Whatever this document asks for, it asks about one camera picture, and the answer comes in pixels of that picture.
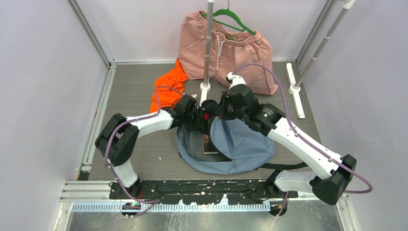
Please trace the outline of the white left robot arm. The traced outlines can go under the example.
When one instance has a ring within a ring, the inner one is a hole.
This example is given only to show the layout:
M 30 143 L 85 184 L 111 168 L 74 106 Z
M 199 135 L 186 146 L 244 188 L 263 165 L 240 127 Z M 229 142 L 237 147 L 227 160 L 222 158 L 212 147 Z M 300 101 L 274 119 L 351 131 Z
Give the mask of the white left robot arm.
M 141 180 L 130 161 L 137 139 L 181 126 L 199 128 L 203 114 L 197 100 L 185 94 L 172 106 L 150 114 L 124 117 L 117 113 L 111 117 L 96 138 L 95 147 L 115 174 L 123 195 L 133 199 L 140 194 Z

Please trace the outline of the Three Days to See book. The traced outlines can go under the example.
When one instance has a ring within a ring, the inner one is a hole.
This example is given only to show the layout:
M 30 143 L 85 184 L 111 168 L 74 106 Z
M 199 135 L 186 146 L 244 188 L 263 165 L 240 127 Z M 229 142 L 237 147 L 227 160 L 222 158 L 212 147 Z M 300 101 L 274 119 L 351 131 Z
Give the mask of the Three Days to See book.
M 203 135 L 203 147 L 204 147 L 204 154 L 219 154 L 216 147 L 211 142 L 208 135 Z

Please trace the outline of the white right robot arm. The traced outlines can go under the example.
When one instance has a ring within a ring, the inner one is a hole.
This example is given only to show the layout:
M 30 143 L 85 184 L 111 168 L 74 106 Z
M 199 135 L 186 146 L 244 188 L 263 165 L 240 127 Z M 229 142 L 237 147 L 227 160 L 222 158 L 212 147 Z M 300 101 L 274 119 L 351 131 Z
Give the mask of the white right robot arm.
M 267 184 L 268 194 L 278 198 L 286 191 L 313 193 L 335 205 L 351 182 L 357 160 L 327 150 L 308 135 L 303 135 L 285 113 L 272 104 L 259 103 L 249 87 L 238 84 L 221 95 L 217 108 L 223 120 L 239 119 L 250 129 L 276 141 L 299 157 L 310 172 L 276 170 Z

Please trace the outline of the light blue backpack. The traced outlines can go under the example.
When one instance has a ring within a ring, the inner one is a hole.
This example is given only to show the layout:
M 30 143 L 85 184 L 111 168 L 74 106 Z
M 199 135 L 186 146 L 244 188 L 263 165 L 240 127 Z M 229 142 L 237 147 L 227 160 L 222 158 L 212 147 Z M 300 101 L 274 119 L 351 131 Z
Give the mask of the light blue backpack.
M 238 119 L 210 117 L 208 143 L 214 147 L 214 154 L 205 154 L 200 129 L 182 125 L 177 129 L 176 137 L 180 157 L 190 167 L 204 173 L 230 175 L 258 168 L 293 170 L 307 167 L 304 162 L 270 164 L 275 153 L 274 141 L 251 130 Z

